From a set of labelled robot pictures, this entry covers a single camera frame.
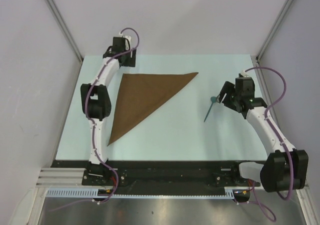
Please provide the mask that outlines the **teal plastic spoon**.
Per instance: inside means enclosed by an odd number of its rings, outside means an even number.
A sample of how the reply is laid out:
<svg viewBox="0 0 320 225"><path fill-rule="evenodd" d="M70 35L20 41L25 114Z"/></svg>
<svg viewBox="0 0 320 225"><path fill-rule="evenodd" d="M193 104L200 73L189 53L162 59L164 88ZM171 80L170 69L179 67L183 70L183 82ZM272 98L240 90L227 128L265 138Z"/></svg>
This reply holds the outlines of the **teal plastic spoon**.
<svg viewBox="0 0 320 225"><path fill-rule="evenodd" d="M208 111L207 111L207 113L206 113L206 115L205 115L205 118L204 118L204 120L203 120L204 123L206 122L206 120L207 120L207 118L208 118L208 116L209 116L209 114L210 114L210 112L211 112L211 110L212 110L212 107L213 107L213 105L214 105L216 102L217 102L217 97L216 97L216 96L212 96L212 97L210 98L210 106L209 106Z"/></svg>

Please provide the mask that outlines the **brown cloth napkin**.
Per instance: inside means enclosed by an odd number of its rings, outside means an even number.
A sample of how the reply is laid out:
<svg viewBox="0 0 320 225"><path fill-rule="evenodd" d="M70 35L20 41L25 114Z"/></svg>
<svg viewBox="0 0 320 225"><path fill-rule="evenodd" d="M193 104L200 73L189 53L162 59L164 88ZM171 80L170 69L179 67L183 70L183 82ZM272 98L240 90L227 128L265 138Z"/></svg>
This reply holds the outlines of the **brown cloth napkin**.
<svg viewBox="0 0 320 225"><path fill-rule="evenodd" d="M159 109L199 73L122 75L109 145L119 140Z"/></svg>

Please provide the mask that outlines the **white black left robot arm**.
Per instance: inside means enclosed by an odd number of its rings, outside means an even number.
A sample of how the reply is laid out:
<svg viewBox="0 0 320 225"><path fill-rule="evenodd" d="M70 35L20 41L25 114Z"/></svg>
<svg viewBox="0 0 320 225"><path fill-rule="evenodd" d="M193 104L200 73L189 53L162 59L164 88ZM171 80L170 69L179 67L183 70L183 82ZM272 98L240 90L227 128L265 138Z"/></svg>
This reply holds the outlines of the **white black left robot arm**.
<svg viewBox="0 0 320 225"><path fill-rule="evenodd" d="M108 86L120 67L134 67L136 64L136 50L132 47L129 35L115 36L112 45L102 56L102 65L90 83L80 86L82 111L89 121L91 133L91 152L86 171L87 177L100 185L110 181L110 170L103 165L108 160L103 128L107 117L111 114L112 103Z"/></svg>

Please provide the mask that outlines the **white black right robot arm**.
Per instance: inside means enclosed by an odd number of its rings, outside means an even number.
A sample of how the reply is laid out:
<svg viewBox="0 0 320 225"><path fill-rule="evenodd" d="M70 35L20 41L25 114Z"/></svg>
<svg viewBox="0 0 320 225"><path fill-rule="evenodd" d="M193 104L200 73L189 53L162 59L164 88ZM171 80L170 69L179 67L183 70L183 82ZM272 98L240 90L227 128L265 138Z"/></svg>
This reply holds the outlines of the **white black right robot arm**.
<svg viewBox="0 0 320 225"><path fill-rule="evenodd" d="M235 185L242 186L250 179L262 184L268 193L305 187L309 156L285 138L269 115L266 102L255 96L255 83L250 76L237 77L234 83L226 81L216 101L243 116L253 127L267 154L263 164L241 162L239 168L230 173Z"/></svg>

